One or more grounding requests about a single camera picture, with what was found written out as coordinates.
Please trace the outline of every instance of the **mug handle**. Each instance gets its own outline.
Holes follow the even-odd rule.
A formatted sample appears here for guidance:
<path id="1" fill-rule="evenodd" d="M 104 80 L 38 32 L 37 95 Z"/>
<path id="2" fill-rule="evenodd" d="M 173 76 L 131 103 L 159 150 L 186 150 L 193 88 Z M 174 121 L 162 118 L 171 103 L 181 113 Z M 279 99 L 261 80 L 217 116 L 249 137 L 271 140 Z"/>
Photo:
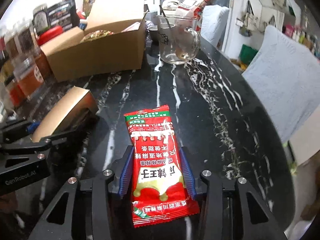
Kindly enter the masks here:
<path id="1" fill-rule="evenodd" d="M 186 31 L 189 32 L 193 36 L 194 50 L 193 50 L 191 58 L 194 58 L 200 49 L 200 35 L 199 35 L 199 33 L 197 33 L 194 29 L 192 29 L 190 27 L 187 27 Z"/>

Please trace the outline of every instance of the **red snack packet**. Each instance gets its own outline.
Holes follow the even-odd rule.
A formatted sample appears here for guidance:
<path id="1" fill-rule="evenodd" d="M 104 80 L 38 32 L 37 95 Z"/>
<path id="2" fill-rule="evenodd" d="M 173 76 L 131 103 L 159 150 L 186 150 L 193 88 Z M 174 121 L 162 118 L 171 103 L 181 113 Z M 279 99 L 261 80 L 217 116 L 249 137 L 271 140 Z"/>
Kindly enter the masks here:
<path id="1" fill-rule="evenodd" d="M 196 31 L 201 31 L 202 12 L 209 0 L 179 0 L 175 15 L 196 17 L 198 19 Z"/>
<path id="2" fill-rule="evenodd" d="M 184 186 L 169 107 L 124 116 L 135 151 L 131 196 L 134 227 L 199 213 L 198 202 Z"/>

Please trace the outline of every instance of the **black marble countertop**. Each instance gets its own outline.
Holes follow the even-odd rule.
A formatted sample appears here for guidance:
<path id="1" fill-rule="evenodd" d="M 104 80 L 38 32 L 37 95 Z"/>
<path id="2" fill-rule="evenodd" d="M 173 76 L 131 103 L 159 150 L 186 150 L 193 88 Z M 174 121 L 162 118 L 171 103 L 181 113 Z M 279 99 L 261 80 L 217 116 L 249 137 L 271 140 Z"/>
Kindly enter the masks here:
<path id="1" fill-rule="evenodd" d="M 246 177 L 285 230 L 295 203 L 276 130 L 240 73 L 208 42 L 201 43 L 196 59 L 185 65 L 163 63 L 158 46 L 147 44 L 140 70 L 48 84 L 36 102 L 18 109 L 21 116 L 42 120 L 68 89 L 79 86 L 96 98 L 100 119 L 78 169 L 57 172 L 16 191 L 17 211 L 0 213 L 5 239 L 28 239 L 69 177 L 93 177 L 122 157 L 131 144 L 123 114 L 164 104 L 170 107 L 178 144 L 188 147 L 204 170 L 227 178 Z"/>

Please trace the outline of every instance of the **light blue towel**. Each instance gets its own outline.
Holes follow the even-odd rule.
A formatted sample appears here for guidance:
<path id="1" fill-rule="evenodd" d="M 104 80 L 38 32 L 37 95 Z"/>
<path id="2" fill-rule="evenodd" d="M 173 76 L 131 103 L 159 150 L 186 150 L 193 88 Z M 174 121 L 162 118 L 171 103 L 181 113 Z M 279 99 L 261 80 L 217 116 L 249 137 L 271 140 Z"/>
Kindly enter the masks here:
<path id="1" fill-rule="evenodd" d="M 317 58 L 273 26 L 267 26 L 262 46 L 242 76 L 264 105 L 282 142 L 320 104 Z"/>

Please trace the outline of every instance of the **blue gripper pad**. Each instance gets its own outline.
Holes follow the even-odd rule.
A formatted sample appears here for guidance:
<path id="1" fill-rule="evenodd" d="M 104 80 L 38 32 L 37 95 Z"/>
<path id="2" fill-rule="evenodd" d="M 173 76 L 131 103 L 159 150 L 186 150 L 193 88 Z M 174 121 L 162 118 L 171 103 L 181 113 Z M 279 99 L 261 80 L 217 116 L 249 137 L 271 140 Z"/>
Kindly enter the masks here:
<path id="1" fill-rule="evenodd" d="M 131 176 L 132 176 L 132 169 L 133 169 L 133 152 L 134 152 L 134 147 L 131 147 L 129 157 L 121 173 L 120 182 L 119 182 L 119 193 L 118 193 L 120 197 L 123 197 L 125 194 L 127 194 L 127 191 L 128 191 L 128 187 L 129 187 Z"/>
<path id="2" fill-rule="evenodd" d="M 179 153 L 180 153 L 184 183 L 186 184 L 188 194 L 191 196 L 192 199 L 195 199 L 196 198 L 195 178 L 192 174 L 186 155 L 183 152 L 182 148 L 180 148 Z"/>
<path id="3" fill-rule="evenodd" d="M 33 122 L 31 125 L 29 125 L 27 127 L 27 131 L 29 134 L 33 134 L 35 132 L 35 130 L 38 128 L 38 126 L 40 125 L 40 122 Z"/>

